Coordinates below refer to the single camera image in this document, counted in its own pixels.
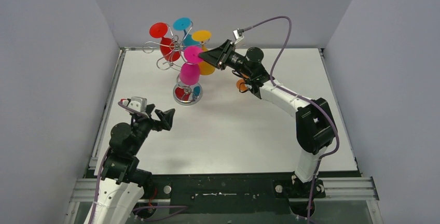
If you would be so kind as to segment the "magenta wine glass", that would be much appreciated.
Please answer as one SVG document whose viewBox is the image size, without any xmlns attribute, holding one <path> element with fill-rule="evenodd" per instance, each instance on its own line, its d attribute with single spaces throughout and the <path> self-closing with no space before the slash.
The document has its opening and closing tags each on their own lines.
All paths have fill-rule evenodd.
<svg viewBox="0 0 440 224">
<path fill-rule="evenodd" d="M 200 68 L 199 63 L 203 60 L 198 57 L 198 54 L 203 50 L 197 46 L 190 46 L 183 52 L 186 62 L 183 64 L 179 77 L 180 81 L 186 85 L 194 85 L 199 81 Z"/>
</svg>

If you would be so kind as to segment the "orange wine glass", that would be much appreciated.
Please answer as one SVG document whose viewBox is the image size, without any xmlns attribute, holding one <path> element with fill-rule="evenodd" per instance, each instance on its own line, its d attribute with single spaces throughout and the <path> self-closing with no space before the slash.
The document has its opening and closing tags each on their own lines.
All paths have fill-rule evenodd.
<svg viewBox="0 0 440 224">
<path fill-rule="evenodd" d="M 244 93 L 244 92 L 246 92 L 248 90 L 248 88 L 247 88 L 247 86 L 245 84 L 244 79 L 239 79 L 236 82 L 236 87 L 237 87 L 237 89 L 239 90 L 240 93 Z"/>
</svg>

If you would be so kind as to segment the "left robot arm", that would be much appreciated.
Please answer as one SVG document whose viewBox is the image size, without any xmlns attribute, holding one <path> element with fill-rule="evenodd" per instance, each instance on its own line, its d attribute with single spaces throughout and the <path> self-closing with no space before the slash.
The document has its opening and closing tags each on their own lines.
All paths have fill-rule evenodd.
<svg viewBox="0 0 440 224">
<path fill-rule="evenodd" d="M 123 99 L 118 105 L 131 116 L 111 129 L 109 147 L 98 168 L 93 202 L 85 223 L 125 223 L 138 200 L 154 192 L 153 175 L 138 168 L 136 156 L 151 131 L 169 131 L 175 109 Z"/>
</svg>

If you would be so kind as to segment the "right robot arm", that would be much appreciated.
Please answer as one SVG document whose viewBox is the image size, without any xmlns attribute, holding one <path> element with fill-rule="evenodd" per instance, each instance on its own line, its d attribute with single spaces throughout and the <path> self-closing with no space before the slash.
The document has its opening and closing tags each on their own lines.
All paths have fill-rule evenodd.
<svg viewBox="0 0 440 224">
<path fill-rule="evenodd" d="M 271 102 L 295 118 L 296 139 L 301 147 L 298 165 L 292 175 L 292 198 L 313 199 L 324 189 L 318 183 L 318 170 L 327 148 L 338 137 L 332 112 L 323 99 L 310 99 L 281 85 L 262 64 L 264 53 L 251 47 L 246 54 L 236 52 L 231 40 L 221 46 L 196 55 L 224 70 L 230 67 L 244 80 L 247 91 L 257 98 Z"/>
</svg>

